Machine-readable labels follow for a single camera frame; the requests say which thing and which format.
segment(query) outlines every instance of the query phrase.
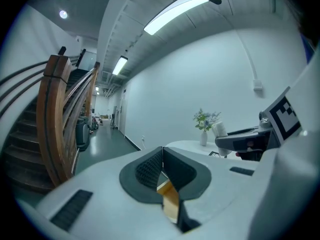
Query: hallway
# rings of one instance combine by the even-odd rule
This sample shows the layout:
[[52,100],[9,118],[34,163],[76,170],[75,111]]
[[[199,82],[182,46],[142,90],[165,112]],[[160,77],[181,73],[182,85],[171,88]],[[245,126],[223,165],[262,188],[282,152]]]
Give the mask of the hallway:
[[90,145],[79,154],[76,175],[98,162],[137,151],[119,130],[110,128],[110,122],[111,120],[104,120],[103,125],[93,131]]

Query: ceiling light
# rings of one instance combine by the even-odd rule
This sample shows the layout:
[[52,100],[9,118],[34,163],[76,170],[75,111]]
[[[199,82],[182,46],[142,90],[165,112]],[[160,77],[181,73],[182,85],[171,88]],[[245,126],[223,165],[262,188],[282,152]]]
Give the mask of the ceiling light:
[[66,19],[68,17],[68,13],[65,10],[61,10],[59,15],[62,19]]
[[114,67],[114,70],[112,72],[112,74],[114,75],[118,75],[120,70],[124,67],[124,65],[127,63],[128,58],[124,57],[124,56],[120,56],[120,59],[118,60],[117,64]]
[[144,28],[144,31],[153,35],[164,25],[178,17],[180,14],[190,10],[193,7],[199,6],[209,0],[177,0],[155,16]]

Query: black baseboard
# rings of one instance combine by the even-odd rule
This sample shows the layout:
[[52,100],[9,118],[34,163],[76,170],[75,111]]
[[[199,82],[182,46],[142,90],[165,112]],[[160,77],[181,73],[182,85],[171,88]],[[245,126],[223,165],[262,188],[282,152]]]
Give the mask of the black baseboard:
[[127,136],[124,137],[137,151],[141,151],[141,149],[136,144],[134,144]]

